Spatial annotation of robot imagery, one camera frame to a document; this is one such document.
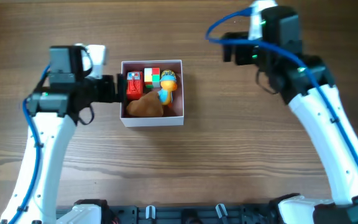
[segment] brown plush toy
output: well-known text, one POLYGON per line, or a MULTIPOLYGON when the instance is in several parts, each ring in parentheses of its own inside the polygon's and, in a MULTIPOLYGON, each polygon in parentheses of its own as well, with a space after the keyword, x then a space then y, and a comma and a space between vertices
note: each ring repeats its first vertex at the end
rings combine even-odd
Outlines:
POLYGON ((127 112, 141 118, 161 117, 164 113, 158 92, 151 91, 127 106, 127 112))

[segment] black mount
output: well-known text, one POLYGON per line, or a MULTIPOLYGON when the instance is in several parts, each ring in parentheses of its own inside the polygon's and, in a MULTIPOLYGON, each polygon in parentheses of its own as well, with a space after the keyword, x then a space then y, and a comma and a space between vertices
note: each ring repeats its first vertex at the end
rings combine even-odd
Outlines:
POLYGON ((313 220, 317 224, 358 223, 358 196, 352 198, 352 205, 317 205, 314 207, 313 220))
MULTIPOLYGON (((136 206, 110 206, 112 217, 117 217, 119 224, 269 224, 267 204, 227 206, 225 219, 219 218, 214 206, 156 207, 155 219, 146 217, 146 209, 136 206)), ((58 209, 57 219, 70 210, 58 209)))
MULTIPOLYGON (((304 55, 298 14, 288 6, 270 7, 261 12, 262 40, 297 55, 311 70, 319 85, 335 84, 331 72, 318 56, 304 55)), ((248 32, 228 32, 222 39, 248 39, 248 32)), ((297 94, 307 95, 313 86, 298 66, 276 53, 249 45, 224 45, 223 60, 235 56, 237 65, 256 65, 265 72, 269 85, 288 104, 297 94)))
POLYGON ((123 101, 124 76, 117 75, 117 93, 112 75, 103 75, 102 79, 87 77, 92 68, 83 70, 82 52, 86 52, 83 46, 53 46, 49 51, 50 71, 47 76, 50 86, 44 86, 47 78, 44 76, 28 97, 27 108, 31 116, 38 112, 56 112, 59 117, 67 114, 77 123, 82 122, 80 111, 91 108, 93 102, 123 101))

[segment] colorful block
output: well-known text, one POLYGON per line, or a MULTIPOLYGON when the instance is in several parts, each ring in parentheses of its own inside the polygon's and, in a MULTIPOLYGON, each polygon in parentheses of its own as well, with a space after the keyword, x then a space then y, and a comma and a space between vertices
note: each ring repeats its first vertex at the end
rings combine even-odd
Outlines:
POLYGON ((153 76, 152 75, 145 75, 144 76, 144 82, 147 83, 147 82, 153 82, 153 76))
POLYGON ((146 88, 160 88, 160 68, 145 68, 144 83, 146 88))

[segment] green block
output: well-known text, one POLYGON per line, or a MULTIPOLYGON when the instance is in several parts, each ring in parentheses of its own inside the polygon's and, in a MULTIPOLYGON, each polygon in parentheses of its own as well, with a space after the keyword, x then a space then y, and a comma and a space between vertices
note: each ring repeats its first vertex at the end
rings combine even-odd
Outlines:
POLYGON ((160 75, 153 75, 153 82, 160 82, 160 75))

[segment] toy figure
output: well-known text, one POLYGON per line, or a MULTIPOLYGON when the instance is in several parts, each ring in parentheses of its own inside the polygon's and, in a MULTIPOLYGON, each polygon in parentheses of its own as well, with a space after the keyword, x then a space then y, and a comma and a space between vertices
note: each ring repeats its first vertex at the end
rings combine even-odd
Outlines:
POLYGON ((143 95, 143 72, 128 72, 127 98, 138 100, 143 95))
POLYGON ((172 103, 172 91, 175 91, 178 88, 177 78, 175 73, 171 70, 165 70, 161 74, 161 90, 158 91, 160 95, 160 101, 163 105, 170 105, 172 103))

